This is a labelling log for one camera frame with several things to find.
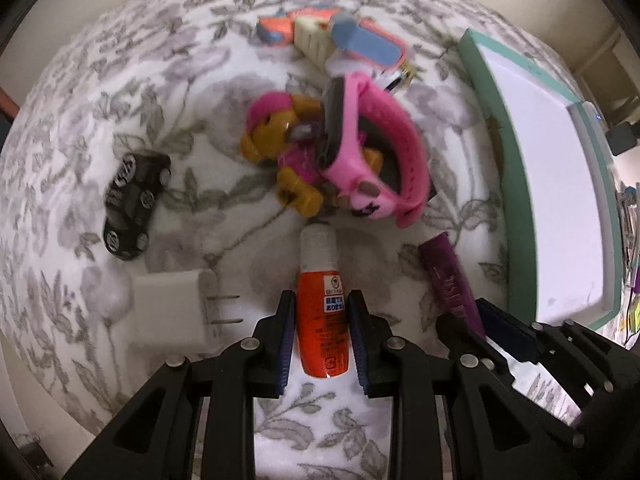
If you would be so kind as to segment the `orange white glue bottle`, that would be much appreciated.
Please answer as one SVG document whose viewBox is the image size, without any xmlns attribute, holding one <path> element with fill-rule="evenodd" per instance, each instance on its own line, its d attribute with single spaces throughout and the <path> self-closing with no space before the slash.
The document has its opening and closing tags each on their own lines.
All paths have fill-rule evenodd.
<svg viewBox="0 0 640 480">
<path fill-rule="evenodd" d="M 325 223 L 310 224 L 300 232 L 296 323 L 307 375 L 330 378 L 348 371 L 349 336 L 336 234 Z"/>
</svg>

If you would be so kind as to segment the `black toy car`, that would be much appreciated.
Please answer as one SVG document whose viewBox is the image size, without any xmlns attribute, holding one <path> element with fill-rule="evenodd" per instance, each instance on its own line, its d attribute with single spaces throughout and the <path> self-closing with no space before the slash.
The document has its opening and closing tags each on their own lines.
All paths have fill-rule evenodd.
<svg viewBox="0 0 640 480">
<path fill-rule="evenodd" d="M 122 155 L 104 195 L 103 241 L 120 260 L 138 258 L 149 247 L 149 224 L 171 178 L 171 160 L 156 151 Z"/>
</svg>

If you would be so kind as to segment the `pink smart watch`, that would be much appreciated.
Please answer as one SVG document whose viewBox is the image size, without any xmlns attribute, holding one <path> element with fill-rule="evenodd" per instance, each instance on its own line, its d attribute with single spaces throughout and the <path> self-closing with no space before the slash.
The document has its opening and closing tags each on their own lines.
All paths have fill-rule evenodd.
<svg viewBox="0 0 640 480">
<path fill-rule="evenodd" d="M 426 148 L 409 114 L 370 76 L 333 78 L 322 96 L 316 165 L 359 218 L 408 228 L 431 193 Z"/>
</svg>

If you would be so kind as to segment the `pink hat puppy figure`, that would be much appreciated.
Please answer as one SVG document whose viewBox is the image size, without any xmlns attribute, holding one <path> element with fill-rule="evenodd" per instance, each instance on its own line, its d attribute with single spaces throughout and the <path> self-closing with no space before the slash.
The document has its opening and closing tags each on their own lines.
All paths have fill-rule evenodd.
<svg viewBox="0 0 640 480">
<path fill-rule="evenodd" d="M 378 178 L 384 155 L 370 132 L 357 133 L 358 168 L 370 170 L 367 179 L 354 188 L 341 188 L 317 164 L 322 150 L 324 118 L 318 99 L 283 91 L 269 91 L 248 109 L 240 149 L 254 164 L 278 165 L 278 196 L 282 205 L 295 209 L 306 219 L 320 214 L 328 205 L 348 209 L 357 218 L 379 219 L 394 211 L 392 193 Z"/>
</svg>

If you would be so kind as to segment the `purple tube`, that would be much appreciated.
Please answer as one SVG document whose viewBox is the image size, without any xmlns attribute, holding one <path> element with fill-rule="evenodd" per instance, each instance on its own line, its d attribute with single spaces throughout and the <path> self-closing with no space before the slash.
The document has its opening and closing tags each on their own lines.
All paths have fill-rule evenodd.
<svg viewBox="0 0 640 480">
<path fill-rule="evenodd" d="M 461 318 L 474 333 L 485 339 L 471 287 L 448 234 L 442 232 L 427 240 L 418 247 L 418 253 L 439 310 Z"/>
</svg>

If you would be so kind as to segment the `white plug charger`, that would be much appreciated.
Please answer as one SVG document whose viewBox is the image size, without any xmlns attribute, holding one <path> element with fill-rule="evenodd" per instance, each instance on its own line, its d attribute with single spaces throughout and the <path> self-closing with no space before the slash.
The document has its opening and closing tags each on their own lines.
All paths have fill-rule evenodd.
<svg viewBox="0 0 640 480">
<path fill-rule="evenodd" d="M 221 312 L 220 305 L 235 296 L 221 295 L 208 269 L 139 275 L 132 296 L 140 341 L 158 351 L 207 352 L 224 326 L 243 322 Z"/>
</svg>

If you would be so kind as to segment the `teal white cardboard box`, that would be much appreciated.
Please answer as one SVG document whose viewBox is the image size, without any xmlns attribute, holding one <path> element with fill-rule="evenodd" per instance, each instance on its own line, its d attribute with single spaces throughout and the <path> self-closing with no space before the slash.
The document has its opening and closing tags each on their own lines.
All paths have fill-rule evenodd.
<svg viewBox="0 0 640 480">
<path fill-rule="evenodd" d="M 589 105 L 473 29 L 458 52 L 494 146 L 508 240 L 508 311 L 598 330 L 620 312 L 624 258 L 613 162 Z"/>
</svg>

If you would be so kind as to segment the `black power adapter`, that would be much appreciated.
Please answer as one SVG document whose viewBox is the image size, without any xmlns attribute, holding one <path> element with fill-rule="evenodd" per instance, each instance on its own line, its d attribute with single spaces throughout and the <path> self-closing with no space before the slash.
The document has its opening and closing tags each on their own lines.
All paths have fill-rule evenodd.
<svg viewBox="0 0 640 480">
<path fill-rule="evenodd" d="M 608 147 L 614 156 L 626 153 L 635 148 L 640 140 L 640 125 L 638 122 L 622 122 L 605 133 Z"/>
</svg>

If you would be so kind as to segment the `white power strip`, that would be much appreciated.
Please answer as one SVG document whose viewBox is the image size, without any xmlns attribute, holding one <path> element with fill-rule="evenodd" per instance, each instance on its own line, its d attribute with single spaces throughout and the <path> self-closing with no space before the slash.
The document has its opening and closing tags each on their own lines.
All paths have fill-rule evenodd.
<svg viewBox="0 0 640 480">
<path fill-rule="evenodd" d="M 596 141 L 603 157 L 608 165 L 614 164 L 614 158 L 610 147 L 608 146 L 608 140 L 606 140 L 606 133 L 608 132 L 608 125 L 603 119 L 600 110 L 591 102 L 582 102 L 582 108 L 585 110 L 589 119 L 590 125 L 593 128 Z"/>
</svg>

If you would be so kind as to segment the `cream wooden shelf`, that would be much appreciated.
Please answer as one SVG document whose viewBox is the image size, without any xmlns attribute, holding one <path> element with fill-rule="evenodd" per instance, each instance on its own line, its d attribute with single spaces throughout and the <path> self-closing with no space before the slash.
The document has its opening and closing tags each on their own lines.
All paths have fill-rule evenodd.
<svg viewBox="0 0 640 480">
<path fill-rule="evenodd" d="M 605 123 L 639 120 L 639 55 L 620 27 L 573 72 Z"/>
</svg>

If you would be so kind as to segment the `cream hair claw clip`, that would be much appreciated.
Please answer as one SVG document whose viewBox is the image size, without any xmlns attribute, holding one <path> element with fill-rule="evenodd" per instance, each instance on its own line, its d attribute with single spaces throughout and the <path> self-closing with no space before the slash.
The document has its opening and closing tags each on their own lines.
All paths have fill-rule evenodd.
<svg viewBox="0 0 640 480">
<path fill-rule="evenodd" d="M 324 69 L 335 52 L 329 22 L 312 16 L 300 16 L 294 21 L 294 46 L 312 64 Z"/>
</svg>

